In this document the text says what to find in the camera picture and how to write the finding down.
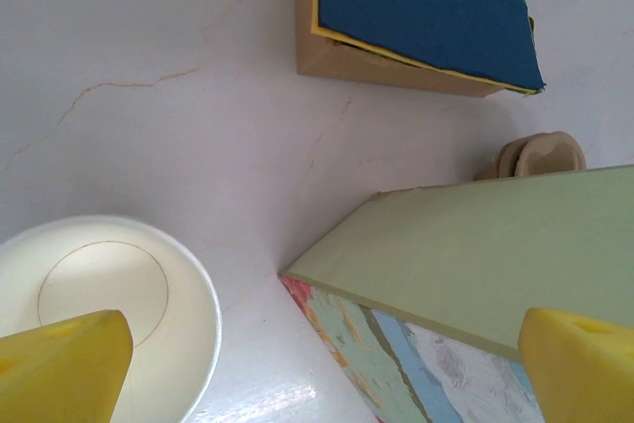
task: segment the yellow sponge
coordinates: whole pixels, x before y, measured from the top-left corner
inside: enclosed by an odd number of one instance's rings
[[[633,329],[531,309],[519,350],[546,423],[634,422]]]
[[[119,311],[0,339],[0,421],[109,422],[132,348]]]

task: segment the white bowl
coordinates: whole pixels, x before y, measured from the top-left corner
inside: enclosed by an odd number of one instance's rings
[[[0,246],[0,336],[102,309],[126,316],[135,349],[113,423],[173,423],[218,361],[218,297],[202,264],[134,220],[74,217]]]

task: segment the marble surface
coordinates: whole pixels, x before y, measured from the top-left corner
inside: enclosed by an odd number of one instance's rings
[[[378,190],[470,179],[564,129],[634,161],[634,0],[528,0],[546,92],[294,73],[293,0],[0,0],[0,240],[130,215],[207,266],[225,317],[191,421],[372,421],[275,273]]]

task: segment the cardboard box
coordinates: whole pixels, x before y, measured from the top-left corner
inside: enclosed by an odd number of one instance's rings
[[[310,33],[311,16],[312,0],[295,0],[299,74],[480,98],[503,89],[497,85],[411,66],[313,35]]]

